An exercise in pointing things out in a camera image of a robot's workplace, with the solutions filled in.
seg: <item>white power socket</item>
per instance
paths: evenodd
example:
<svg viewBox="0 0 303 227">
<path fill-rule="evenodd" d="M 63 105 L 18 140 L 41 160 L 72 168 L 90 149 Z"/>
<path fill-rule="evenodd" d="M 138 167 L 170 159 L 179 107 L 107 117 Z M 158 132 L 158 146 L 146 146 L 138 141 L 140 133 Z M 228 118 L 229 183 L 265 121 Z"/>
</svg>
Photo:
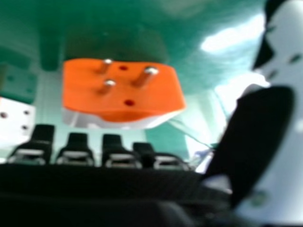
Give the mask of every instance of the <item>white power socket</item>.
<svg viewBox="0 0 303 227">
<path fill-rule="evenodd" d="M 0 97 L 0 148 L 27 142 L 35 126 L 35 114 L 32 105 Z"/>
</svg>

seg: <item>metal pin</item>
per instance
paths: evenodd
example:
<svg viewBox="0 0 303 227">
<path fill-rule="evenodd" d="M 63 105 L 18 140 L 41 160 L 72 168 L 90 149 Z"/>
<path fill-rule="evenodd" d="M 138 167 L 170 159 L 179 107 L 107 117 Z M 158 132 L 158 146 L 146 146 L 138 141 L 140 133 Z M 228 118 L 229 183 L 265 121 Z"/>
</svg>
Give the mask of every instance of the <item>metal pin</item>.
<svg viewBox="0 0 303 227">
<path fill-rule="evenodd" d="M 147 67 L 141 73 L 138 79 L 133 82 L 135 87 L 143 87 L 146 85 L 155 75 L 159 73 L 159 70 L 155 67 Z"/>
<path fill-rule="evenodd" d="M 103 61 L 101 70 L 100 70 L 100 74 L 105 74 L 109 68 L 109 66 L 113 63 L 113 60 L 111 59 L 105 59 Z"/>
<path fill-rule="evenodd" d="M 110 90 L 112 89 L 113 86 L 116 85 L 116 82 L 112 79 L 107 79 L 104 81 L 103 87 L 101 88 L 100 92 L 102 94 L 107 94 L 108 92 L 110 92 Z"/>
</svg>

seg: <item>orange plug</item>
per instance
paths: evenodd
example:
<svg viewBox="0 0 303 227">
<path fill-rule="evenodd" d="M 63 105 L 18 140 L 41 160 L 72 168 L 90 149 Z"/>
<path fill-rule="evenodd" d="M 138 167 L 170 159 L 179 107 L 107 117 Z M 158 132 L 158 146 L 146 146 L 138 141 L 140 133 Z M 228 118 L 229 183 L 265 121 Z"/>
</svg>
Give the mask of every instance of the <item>orange plug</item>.
<svg viewBox="0 0 303 227">
<path fill-rule="evenodd" d="M 134 122 L 186 107 L 172 67 L 108 59 L 64 63 L 63 106 L 107 122 Z"/>
</svg>

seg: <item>white socket with holes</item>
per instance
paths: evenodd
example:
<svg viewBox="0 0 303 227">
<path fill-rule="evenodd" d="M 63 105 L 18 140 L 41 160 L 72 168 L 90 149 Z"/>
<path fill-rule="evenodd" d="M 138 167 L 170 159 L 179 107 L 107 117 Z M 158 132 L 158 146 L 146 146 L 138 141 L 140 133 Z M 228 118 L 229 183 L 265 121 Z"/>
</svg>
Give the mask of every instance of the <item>white socket with holes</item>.
<svg viewBox="0 0 303 227">
<path fill-rule="evenodd" d="M 27 142 L 35 125 L 32 105 L 0 97 L 0 148 Z"/>
</svg>

